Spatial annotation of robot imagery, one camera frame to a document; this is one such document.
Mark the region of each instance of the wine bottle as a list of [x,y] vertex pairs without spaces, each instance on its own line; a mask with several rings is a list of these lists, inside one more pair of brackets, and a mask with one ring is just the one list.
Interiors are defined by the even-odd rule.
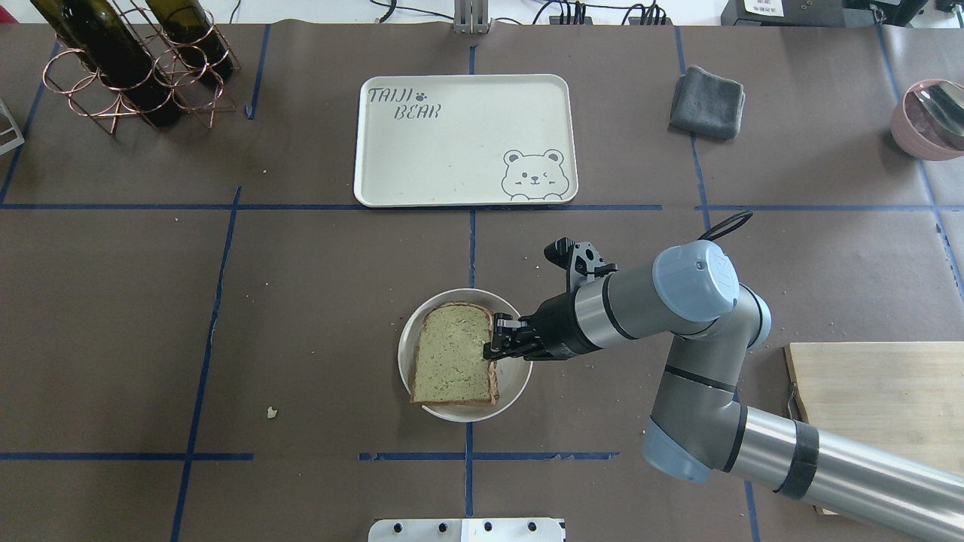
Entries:
[[[188,68],[200,69],[204,57],[207,57],[210,69],[216,71],[222,81],[228,81],[234,72],[234,63],[217,34],[211,30],[211,23],[198,0],[147,0],[147,5],[171,40],[194,45],[178,48]],[[218,79],[206,72],[201,76],[201,82],[213,87]]]
[[[33,4],[43,18],[46,19],[64,45],[71,49],[81,48],[80,44],[77,43],[73,36],[70,35],[70,32],[67,31],[67,27],[64,26],[64,6],[61,0],[30,0],[30,3]],[[77,58],[80,59],[80,63],[84,65],[87,71],[97,71],[97,66],[94,65],[91,57],[89,57],[86,52],[77,53]]]
[[120,91],[155,126],[180,119],[166,76],[127,30],[107,0],[62,0],[63,21],[74,40],[100,68],[105,83]]

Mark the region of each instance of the pink bowl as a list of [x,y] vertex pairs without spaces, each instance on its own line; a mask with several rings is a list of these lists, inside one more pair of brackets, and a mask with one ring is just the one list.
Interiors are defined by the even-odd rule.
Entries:
[[912,118],[920,125],[921,115],[926,115],[924,107],[914,96],[914,91],[936,85],[943,79],[925,79],[911,85],[910,89],[900,98],[900,103],[894,108],[891,116],[891,133],[894,134],[894,141],[911,156],[922,160],[951,160],[964,156],[964,150],[957,150],[948,147],[943,143],[933,141],[936,136],[930,139],[925,137],[917,128],[914,127]]

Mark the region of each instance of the slice of bread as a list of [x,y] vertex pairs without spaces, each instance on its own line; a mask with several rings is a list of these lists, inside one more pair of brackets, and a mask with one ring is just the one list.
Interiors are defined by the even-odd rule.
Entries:
[[482,357],[492,326],[492,311],[472,303],[446,303],[429,312],[415,351],[412,403],[494,405],[495,362]]

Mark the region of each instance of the bear drawing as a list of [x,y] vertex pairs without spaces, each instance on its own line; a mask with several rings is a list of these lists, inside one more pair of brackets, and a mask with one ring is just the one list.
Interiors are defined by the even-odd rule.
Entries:
[[502,158],[505,177],[502,191],[515,200],[558,200],[569,190],[569,180],[562,171],[562,152],[549,149],[542,154],[522,154],[510,150]]

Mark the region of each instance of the metal spoon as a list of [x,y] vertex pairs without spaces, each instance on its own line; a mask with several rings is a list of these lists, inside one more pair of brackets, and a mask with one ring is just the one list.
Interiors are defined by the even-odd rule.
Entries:
[[935,130],[948,145],[964,150],[964,90],[948,82],[914,91]]

